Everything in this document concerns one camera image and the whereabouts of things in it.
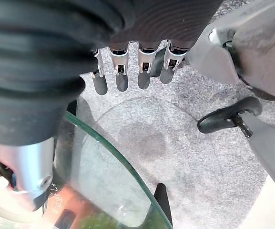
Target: robotic hand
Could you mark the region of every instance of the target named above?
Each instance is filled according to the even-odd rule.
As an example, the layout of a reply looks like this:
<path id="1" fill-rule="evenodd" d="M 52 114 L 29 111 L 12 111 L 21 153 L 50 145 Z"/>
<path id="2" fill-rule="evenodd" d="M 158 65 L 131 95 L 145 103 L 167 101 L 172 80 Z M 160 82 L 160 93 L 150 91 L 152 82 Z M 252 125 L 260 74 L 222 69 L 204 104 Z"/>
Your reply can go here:
<path id="1" fill-rule="evenodd" d="M 207 25 L 221 3 L 0 0 L 0 175 L 25 208 L 36 210 L 47 199 L 54 137 L 67 104 L 84 89 L 79 75 L 91 72 L 96 92 L 107 93 L 102 47 L 110 47 L 120 91 L 128 87 L 129 42 L 139 43 L 138 85 L 146 89 L 158 45 L 167 39 L 162 83 L 185 58 L 221 83 L 242 80 L 275 96 L 275 77 L 265 64 L 275 61 L 275 0 Z"/>

